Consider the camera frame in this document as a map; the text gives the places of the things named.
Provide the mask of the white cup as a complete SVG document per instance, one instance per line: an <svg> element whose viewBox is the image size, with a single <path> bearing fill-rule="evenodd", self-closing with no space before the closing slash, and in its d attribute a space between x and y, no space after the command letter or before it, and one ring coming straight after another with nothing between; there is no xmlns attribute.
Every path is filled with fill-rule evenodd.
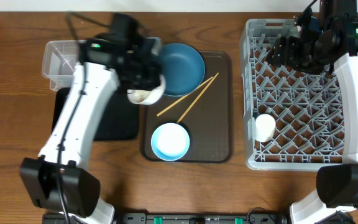
<svg viewBox="0 0 358 224"><path fill-rule="evenodd" d="M255 119L255 140L267 142L273 138L276 120L269 114L261 114Z"/></svg>

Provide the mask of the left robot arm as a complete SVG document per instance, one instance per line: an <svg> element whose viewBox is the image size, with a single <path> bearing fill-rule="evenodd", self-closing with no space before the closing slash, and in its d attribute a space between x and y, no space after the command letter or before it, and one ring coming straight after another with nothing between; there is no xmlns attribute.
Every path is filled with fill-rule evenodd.
<svg viewBox="0 0 358 224"><path fill-rule="evenodd" d="M163 87L158 37L103 34L78 43L78 63L60 117L37 158L25 158L20 176L36 207L65 221L112 223L114 207L100 197L100 181L88 172L94 136L118 89Z"/></svg>

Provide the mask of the pink bowl with rice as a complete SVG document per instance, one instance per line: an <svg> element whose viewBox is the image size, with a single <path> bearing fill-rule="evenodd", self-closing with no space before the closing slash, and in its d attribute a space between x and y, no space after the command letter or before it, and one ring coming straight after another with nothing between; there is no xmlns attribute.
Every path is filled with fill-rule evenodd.
<svg viewBox="0 0 358 224"><path fill-rule="evenodd" d="M166 87L165 77L160 75L160 85L153 90L127 90L128 100L137 105L152 105L158 102L164 94Z"/></svg>

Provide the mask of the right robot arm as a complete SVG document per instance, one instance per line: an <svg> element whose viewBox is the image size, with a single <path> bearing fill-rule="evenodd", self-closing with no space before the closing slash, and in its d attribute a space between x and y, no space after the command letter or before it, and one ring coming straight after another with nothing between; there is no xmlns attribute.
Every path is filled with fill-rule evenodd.
<svg viewBox="0 0 358 224"><path fill-rule="evenodd" d="M269 64L309 74L325 67L338 79L344 115L342 163L318 170L316 188L290 206L292 223L322 223L358 209L358 14L355 0L320 1L295 17L299 37L281 37L267 55Z"/></svg>

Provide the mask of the small light blue bowl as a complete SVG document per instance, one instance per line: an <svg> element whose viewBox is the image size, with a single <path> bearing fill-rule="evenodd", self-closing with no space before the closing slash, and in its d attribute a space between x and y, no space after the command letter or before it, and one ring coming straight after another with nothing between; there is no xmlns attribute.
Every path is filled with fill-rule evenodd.
<svg viewBox="0 0 358 224"><path fill-rule="evenodd" d="M177 161L190 148L190 135L188 131L176 123L160 125L153 132L150 140L153 153L163 161Z"/></svg>

